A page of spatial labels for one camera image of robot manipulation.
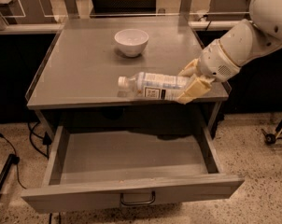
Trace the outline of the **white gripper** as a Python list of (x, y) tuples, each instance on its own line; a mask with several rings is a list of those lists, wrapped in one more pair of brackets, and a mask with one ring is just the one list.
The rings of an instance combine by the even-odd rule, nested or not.
[[(198, 71), (197, 66), (204, 76), (194, 75)], [(198, 60), (193, 59), (178, 73), (181, 77), (189, 77), (190, 80), (176, 101), (185, 105), (208, 93), (214, 79), (217, 82), (225, 82), (239, 72), (240, 68), (225, 54), (220, 41), (215, 39), (202, 50)]]

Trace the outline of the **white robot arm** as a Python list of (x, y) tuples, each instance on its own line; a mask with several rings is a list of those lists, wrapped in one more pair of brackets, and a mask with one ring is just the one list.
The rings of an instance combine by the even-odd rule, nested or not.
[(177, 102), (187, 104), (205, 95), (213, 82), (225, 82), (247, 63), (282, 49), (282, 0), (251, 0), (249, 16), (212, 41), (180, 71), (190, 81)]

